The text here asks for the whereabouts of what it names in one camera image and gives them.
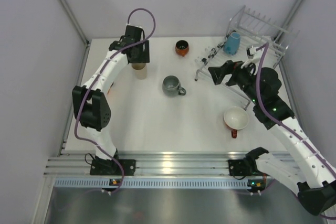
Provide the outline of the blue ceramic mug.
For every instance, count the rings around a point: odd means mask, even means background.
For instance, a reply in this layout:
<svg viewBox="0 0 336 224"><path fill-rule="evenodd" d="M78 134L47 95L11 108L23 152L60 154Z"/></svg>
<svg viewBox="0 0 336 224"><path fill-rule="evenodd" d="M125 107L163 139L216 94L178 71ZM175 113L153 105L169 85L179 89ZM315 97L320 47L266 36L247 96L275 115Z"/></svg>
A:
<svg viewBox="0 0 336 224"><path fill-rule="evenodd" d="M240 46L240 34L236 31L230 33L224 43L224 53L228 55L235 55Z"/></svg>

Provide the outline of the grey ceramic mug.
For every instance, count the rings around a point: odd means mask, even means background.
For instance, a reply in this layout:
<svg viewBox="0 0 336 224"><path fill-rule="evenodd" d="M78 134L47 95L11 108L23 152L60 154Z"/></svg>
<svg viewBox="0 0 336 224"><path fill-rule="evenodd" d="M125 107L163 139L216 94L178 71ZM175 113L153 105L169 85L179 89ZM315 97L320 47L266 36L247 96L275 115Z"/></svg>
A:
<svg viewBox="0 0 336 224"><path fill-rule="evenodd" d="M162 90L168 97L176 97L178 95L184 96L187 94L176 76L165 77L162 82Z"/></svg>

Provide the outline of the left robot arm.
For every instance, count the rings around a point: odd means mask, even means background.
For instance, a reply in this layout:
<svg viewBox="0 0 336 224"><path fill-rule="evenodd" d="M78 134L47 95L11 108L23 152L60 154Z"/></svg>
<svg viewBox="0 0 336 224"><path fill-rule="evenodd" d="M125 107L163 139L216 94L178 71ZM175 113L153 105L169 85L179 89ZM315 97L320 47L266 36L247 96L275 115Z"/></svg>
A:
<svg viewBox="0 0 336 224"><path fill-rule="evenodd" d="M125 34L110 44L91 78L72 90L75 137L95 146L96 157L102 161L101 168L107 174L115 174L120 167L117 148L107 130L111 120L108 91L127 65L149 62L149 41L144 37L143 28L128 24Z"/></svg>

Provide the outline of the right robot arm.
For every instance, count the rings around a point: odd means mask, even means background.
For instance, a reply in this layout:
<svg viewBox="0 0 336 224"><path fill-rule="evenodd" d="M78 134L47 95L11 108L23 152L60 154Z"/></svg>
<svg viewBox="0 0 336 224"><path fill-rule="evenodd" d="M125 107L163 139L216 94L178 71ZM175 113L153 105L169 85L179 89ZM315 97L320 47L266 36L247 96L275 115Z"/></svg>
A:
<svg viewBox="0 0 336 224"><path fill-rule="evenodd" d="M294 112L278 95L282 86L277 72L254 63L226 61L209 67L215 85L229 75L226 86L238 86L254 104L257 120L285 147L298 165L294 169L258 147L248 152L243 161L247 175L265 173L290 189L303 208L318 216L335 205L335 167L316 149L305 135Z"/></svg>

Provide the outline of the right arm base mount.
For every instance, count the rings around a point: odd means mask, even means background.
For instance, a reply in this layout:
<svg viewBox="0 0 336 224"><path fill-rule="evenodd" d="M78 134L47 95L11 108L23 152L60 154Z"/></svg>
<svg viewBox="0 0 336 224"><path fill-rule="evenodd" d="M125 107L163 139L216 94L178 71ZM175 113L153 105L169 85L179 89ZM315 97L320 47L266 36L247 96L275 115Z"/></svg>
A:
<svg viewBox="0 0 336 224"><path fill-rule="evenodd" d="M237 180L242 180L250 174L249 168L243 159L228 160L229 174Z"/></svg>

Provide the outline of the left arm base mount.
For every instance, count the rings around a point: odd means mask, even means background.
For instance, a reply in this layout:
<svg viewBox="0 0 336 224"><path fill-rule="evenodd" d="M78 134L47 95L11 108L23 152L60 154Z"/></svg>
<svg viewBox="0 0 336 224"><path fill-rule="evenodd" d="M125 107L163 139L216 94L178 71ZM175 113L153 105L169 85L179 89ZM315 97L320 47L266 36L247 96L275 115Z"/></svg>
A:
<svg viewBox="0 0 336 224"><path fill-rule="evenodd" d="M121 167L126 176L133 176L136 169L135 159L119 159ZM121 176L122 171L119 165L110 159L95 157L91 162L90 175L93 176Z"/></svg>

